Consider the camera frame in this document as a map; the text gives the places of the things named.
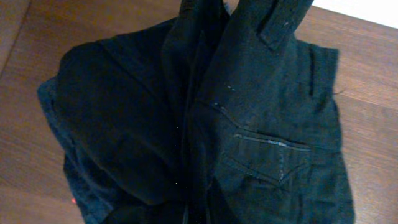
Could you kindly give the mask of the black shorts garment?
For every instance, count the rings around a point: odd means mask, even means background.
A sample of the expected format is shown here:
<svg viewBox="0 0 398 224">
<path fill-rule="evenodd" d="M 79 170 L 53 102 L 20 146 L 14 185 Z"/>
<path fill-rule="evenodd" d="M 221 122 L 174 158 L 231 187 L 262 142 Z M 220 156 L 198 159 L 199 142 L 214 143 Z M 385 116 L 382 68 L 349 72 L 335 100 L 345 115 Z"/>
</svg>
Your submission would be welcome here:
<svg viewBox="0 0 398 224">
<path fill-rule="evenodd" d="M 37 94 L 85 223 L 353 223 L 336 49 L 311 1 L 183 1 L 67 52 Z"/>
</svg>

